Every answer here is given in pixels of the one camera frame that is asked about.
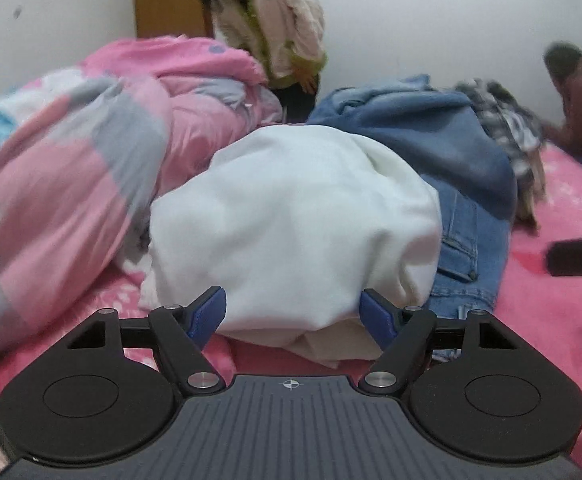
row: black circular pad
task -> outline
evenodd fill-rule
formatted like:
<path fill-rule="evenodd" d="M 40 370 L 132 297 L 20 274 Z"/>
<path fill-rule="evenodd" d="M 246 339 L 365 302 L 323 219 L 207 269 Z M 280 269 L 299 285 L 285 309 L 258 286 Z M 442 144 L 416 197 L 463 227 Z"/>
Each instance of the black circular pad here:
<path fill-rule="evenodd" d="M 495 463 L 528 463 L 570 450 L 582 393 L 557 368 L 517 350 L 481 349 L 413 384 L 421 427 L 450 450 Z"/>
<path fill-rule="evenodd" d="M 102 413 L 115 404 L 117 384 L 97 375 L 75 375 L 51 384 L 44 392 L 44 403 L 57 415 L 83 418 Z"/>
<path fill-rule="evenodd" d="M 0 396 L 0 423 L 16 449 L 43 462 L 76 466 L 146 445 L 174 410 L 169 382 L 125 358 L 119 337 L 102 348 L 60 341 Z"/>
<path fill-rule="evenodd" d="M 533 384 L 510 375 L 474 379 L 466 385 L 465 396 L 474 408 L 494 416 L 525 415 L 540 403 L 540 393 Z"/>

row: white towel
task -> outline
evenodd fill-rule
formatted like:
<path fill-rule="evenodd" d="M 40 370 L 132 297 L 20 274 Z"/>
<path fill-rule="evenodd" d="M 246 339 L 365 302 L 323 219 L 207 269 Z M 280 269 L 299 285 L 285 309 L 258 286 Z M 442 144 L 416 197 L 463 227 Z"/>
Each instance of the white towel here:
<path fill-rule="evenodd" d="M 220 333 L 333 365 L 374 359 L 364 288 L 427 299 L 442 226 L 436 190 L 394 152 L 327 126 L 269 126 L 154 202 L 151 307 L 226 289 Z"/>

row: pink comforter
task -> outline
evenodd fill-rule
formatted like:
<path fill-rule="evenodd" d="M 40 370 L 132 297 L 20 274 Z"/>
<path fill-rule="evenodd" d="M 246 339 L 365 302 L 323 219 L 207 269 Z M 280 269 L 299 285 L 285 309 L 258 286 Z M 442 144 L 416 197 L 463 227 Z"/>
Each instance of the pink comforter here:
<path fill-rule="evenodd" d="M 281 118 L 262 67 L 208 38 L 112 43 L 0 98 L 0 352 L 60 316 L 151 201 Z"/>
<path fill-rule="evenodd" d="M 497 315 L 573 378 L 582 389 L 582 278 L 552 278 L 544 270 L 544 253 L 555 240 L 582 237 L 582 168 L 557 148 L 543 155 L 548 201 L 539 205 L 540 235 L 516 231 L 504 275 Z M 138 288 L 114 269 L 40 338 L 0 360 L 0 391 L 5 384 L 78 322 L 98 308 L 116 308 L 123 317 L 145 316 L 137 309 Z M 148 351 L 129 349 L 130 358 L 155 366 Z M 256 374 L 348 373 L 358 378 L 368 364 L 343 362 L 328 370 L 284 350 L 262 351 L 247 343 L 214 336 L 205 349 L 216 369 L 231 380 L 236 372 Z M 582 434 L 573 457 L 582 466 Z"/>

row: wooden headboard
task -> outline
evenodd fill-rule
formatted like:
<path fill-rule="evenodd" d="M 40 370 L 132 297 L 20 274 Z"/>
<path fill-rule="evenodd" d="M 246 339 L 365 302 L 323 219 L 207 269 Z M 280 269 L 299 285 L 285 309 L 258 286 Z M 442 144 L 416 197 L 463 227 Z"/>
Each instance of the wooden headboard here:
<path fill-rule="evenodd" d="M 138 38 L 213 36 L 213 25 L 200 0 L 135 0 L 135 31 Z"/>

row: person in red sweater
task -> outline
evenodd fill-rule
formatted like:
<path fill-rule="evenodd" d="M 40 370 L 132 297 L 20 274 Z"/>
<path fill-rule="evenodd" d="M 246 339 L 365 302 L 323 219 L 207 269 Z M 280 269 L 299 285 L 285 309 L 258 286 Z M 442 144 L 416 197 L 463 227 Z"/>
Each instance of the person in red sweater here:
<path fill-rule="evenodd" d="M 582 50 L 555 43 L 545 53 L 545 66 L 562 97 L 565 117 L 561 128 L 545 125 L 545 136 L 582 163 Z"/>

